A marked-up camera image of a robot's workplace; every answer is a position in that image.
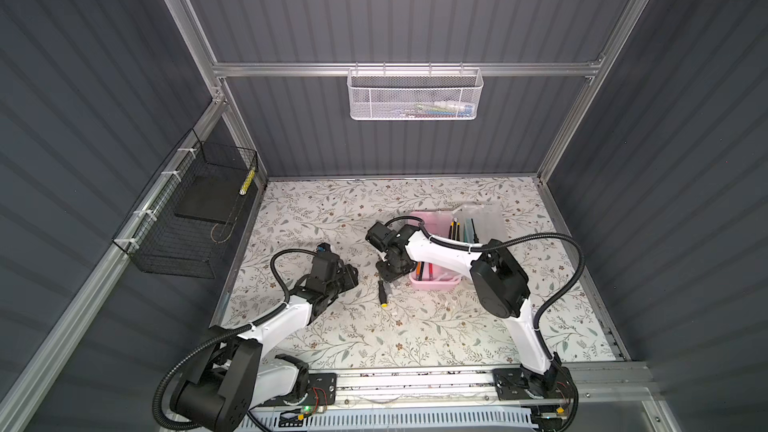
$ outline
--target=white plastic grille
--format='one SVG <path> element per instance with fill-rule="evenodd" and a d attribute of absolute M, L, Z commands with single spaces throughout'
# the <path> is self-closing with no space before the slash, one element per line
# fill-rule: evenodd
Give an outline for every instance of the white plastic grille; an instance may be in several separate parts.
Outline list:
<path fill-rule="evenodd" d="M 472 120 L 477 116 L 482 75 L 359 75 L 350 69 L 350 115 L 354 120 Z"/>
<path fill-rule="evenodd" d="M 398 430 L 427 427 L 521 427 L 537 429 L 531 422 L 531 411 L 504 405 L 453 408 L 402 408 L 374 410 L 328 410 L 317 414 L 301 427 L 279 427 L 279 412 L 254 412 L 254 416 L 270 430 Z M 260 432 L 248 417 L 238 432 Z"/>

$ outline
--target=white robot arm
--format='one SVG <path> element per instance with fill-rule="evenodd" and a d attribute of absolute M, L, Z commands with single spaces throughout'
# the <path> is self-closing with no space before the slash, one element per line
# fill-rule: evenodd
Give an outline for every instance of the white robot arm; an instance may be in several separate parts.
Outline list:
<path fill-rule="evenodd" d="M 420 221 L 421 225 L 389 228 L 391 223 L 404 218 Z M 571 280 L 533 314 L 528 276 L 507 247 L 540 238 L 570 242 L 579 251 L 580 261 Z M 380 252 L 382 260 L 376 268 L 385 281 L 391 282 L 412 272 L 418 262 L 436 264 L 470 278 L 480 303 L 504 321 L 520 353 L 519 373 L 513 380 L 508 379 L 513 375 L 507 373 L 504 380 L 533 397 L 544 398 L 553 397 L 557 382 L 569 384 L 573 398 L 571 409 L 575 413 L 578 391 L 570 373 L 562 367 L 557 354 L 550 354 L 538 330 L 543 311 L 578 281 L 584 269 L 584 255 L 571 237 L 544 232 L 504 243 L 491 240 L 485 245 L 467 244 L 430 235 L 420 218 L 406 216 L 386 224 L 377 222 L 369 229 L 366 240 Z M 274 264 L 282 254 L 293 252 L 314 257 L 311 272 L 289 291 Z M 320 244 L 317 252 L 280 251 L 273 256 L 270 267 L 283 289 L 285 301 L 245 326 L 231 330 L 209 329 L 210 338 L 160 381 L 152 400 L 153 416 L 159 425 L 170 430 L 202 426 L 216 432 L 231 432 L 253 406 L 275 397 L 299 403 L 306 396 L 310 383 L 306 364 L 285 355 L 277 355 L 264 365 L 262 359 L 284 338 L 312 323 L 340 293 L 356 287 L 358 271 L 344 264 L 327 244 Z M 179 372 L 183 373 L 171 397 L 170 408 L 190 419 L 188 422 L 172 420 L 162 410 L 164 392 Z M 560 430 L 568 428 L 572 419 L 570 414 Z"/>
<path fill-rule="evenodd" d="M 311 254 L 312 269 L 289 291 L 275 269 L 275 260 L 294 252 Z M 318 318 L 341 293 L 356 287 L 358 271 L 344 264 L 328 244 L 320 244 L 316 252 L 297 248 L 280 251 L 272 257 L 270 268 L 285 301 L 245 326 L 209 329 L 210 339 L 160 381 L 152 401 L 153 416 L 159 425 L 170 430 L 202 426 L 231 432 L 249 408 L 272 398 L 298 404 L 307 396 L 307 364 L 287 355 L 277 355 L 262 364 L 263 359 L 284 338 Z M 171 396 L 170 409 L 189 422 L 172 420 L 162 410 L 164 392 L 177 372 L 181 377 Z"/>
<path fill-rule="evenodd" d="M 390 229 L 401 219 L 419 222 L 419 226 L 404 225 Z M 533 314 L 528 289 L 528 275 L 514 259 L 510 245 L 540 238 L 557 238 L 574 244 L 581 261 L 570 281 Z M 453 270 L 472 280 L 481 305 L 504 321 L 520 354 L 521 376 L 517 386 L 536 397 L 546 397 L 555 388 L 558 374 L 568 376 L 557 354 L 550 354 L 538 321 L 547 307 L 557 301 L 577 281 L 584 269 L 583 254 L 578 244 L 555 232 L 533 234 L 508 242 L 491 240 L 488 244 L 468 244 L 429 234 L 424 221 L 418 217 L 397 217 L 386 224 L 377 222 L 368 230 L 366 240 L 381 256 L 376 268 L 388 282 L 412 272 L 419 262 L 428 262 Z"/>
<path fill-rule="evenodd" d="M 458 245 L 467 245 L 470 249 L 472 249 L 472 246 L 479 248 L 482 245 L 456 242 L 447 238 L 443 240 L 454 242 Z M 480 259 L 482 255 L 480 252 L 465 252 L 437 245 L 434 242 L 430 242 L 421 231 L 411 235 L 411 238 L 406 245 L 406 253 L 414 262 L 427 262 L 439 265 L 440 267 L 462 274 L 470 280 L 472 280 L 472 274 L 470 273 L 472 264 L 474 261 Z M 509 330 L 509 334 L 512 336 L 512 340 L 518 348 L 520 362 L 523 367 L 532 370 L 537 374 L 546 374 L 552 364 L 547 357 L 546 351 L 536 338 L 536 333 L 533 327 L 531 299 L 528 297 L 524 299 L 519 312 L 517 312 L 517 316 L 513 314 L 499 317 L 501 317 L 504 325 L 507 326 L 507 330 Z"/>

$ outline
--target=pink plastic tray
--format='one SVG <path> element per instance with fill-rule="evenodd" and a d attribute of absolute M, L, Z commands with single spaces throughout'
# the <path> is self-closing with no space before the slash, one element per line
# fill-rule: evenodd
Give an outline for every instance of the pink plastic tray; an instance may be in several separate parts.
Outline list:
<path fill-rule="evenodd" d="M 450 211 L 411 212 L 409 215 L 423 218 L 424 225 L 430 233 L 443 236 L 448 234 L 448 228 L 450 228 L 451 220 L 453 220 L 453 214 Z M 416 221 L 412 220 L 409 220 L 408 223 L 414 226 L 418 225 Z M 432 276 L 434 278 L 442 277 L 441 280 L 429 280 L 429 264 L 424 264 L 424 270 L 422 280 L 420 281 L 417 278 L 416 271 L 408 275 L 411 285 L 417 290 L 446 292 L 462 281 L 460 274 L 439 265 L 432 266 Z"/>

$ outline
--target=black wire mesh basket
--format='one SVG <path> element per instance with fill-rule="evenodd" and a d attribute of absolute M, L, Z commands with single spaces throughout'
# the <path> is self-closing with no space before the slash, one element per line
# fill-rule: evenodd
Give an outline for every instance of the black wire mesh basket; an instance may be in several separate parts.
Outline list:
<path fill-rule="evenodd" d="M 257 194 L 257 163 L 255 150 L 198 140 L 175 171 L 162 172 L 168 177 L 152 203 L 132 209 L 129 216 L 141 214 L 132 237 L 114 244 L 142 272 L 228 273 Z"/>

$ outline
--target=aluminum rail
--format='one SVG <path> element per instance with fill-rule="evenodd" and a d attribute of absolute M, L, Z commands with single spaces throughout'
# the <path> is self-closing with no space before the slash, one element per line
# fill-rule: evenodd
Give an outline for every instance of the aluminum rail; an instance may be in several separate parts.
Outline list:
<path fill-rule="evenodd" d="M 195 133 L 199 138 L 206 139 L 208 137 L 224 109 L 223 100 L 216 99 L 208 105 L 194 126 Z M 194 146 L 196 141 L 195 134 L 192 132 L 187 134 L 163 171 L 176 170 L 182 159 L 188 154 L 185 149 Z M 169 179 L 170 175 L 159 174 L 156 182 L 139 202 L 138 210 L 148 208 L 159 196 Z M 133 214 L 120 230 L 119 237 L 124 238 L 133 235 L 141 220 L 139 214 Z M 32 360 L 29 361 L 0 403 L 0 430 L 2 432 L 21 432 L 27 426 L 88 327 L 91 326 L 96 314 L 101 310 L 101 306 L 118 283 L 128 263 L 128 256 L 117 245 L 110 244 L 91 275 L 88 276 L 77 295 L 74 296 L 72 302 L 56 322 L 53 330 L 34 353 Z"/>
<path fill-rule="evenodd" d="M 342 77 L 350 70 L 360 75 L 461 75 L 480 69 L 485 77 L 594 77 L 598 62 L 541 63 L 228 63 L 213 65 L 217 77 Z"/>
<path fill-rule="evenodd" d="M 219 98 L 222 95 L 229 104 L 222 114 L 222 119 L 226 128 L 230 131 L 235 145 L 245 149 L 257 150 L 252 135 L 248 132 L 243 114 L 237 106 L 234 96 L 230 91 L 226 81 L 216 76 L 211 66 L 216 63 L 216 55 L 210 42 L 205 35 L 203 25 L 195 13 L 190 0 L 163 0 L 170 15 L 173 17 L 176 27 L 187 44 L 197 69 L 206 83 L 210 96 Z M 262 185 L 266 184 L 268 173 L 261 161 L 261 154 L 258 154 L 259 172 L 258 177 Z"/>

